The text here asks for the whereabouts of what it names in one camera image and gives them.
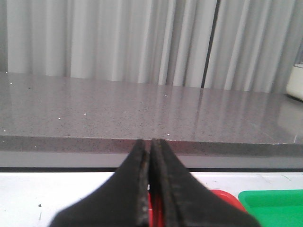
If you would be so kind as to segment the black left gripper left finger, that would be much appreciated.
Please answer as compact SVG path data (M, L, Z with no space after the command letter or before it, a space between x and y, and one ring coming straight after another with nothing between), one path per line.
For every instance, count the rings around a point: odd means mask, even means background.
M149 153L137 140L121 166L93 193L56 214L52 227L149 226Z

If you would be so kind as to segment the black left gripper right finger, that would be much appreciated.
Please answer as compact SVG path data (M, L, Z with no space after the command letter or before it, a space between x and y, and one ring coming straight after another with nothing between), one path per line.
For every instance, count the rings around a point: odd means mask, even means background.
M224 201L194 178L165 140L153 139L150 155L153 226L260 226L253 216Z

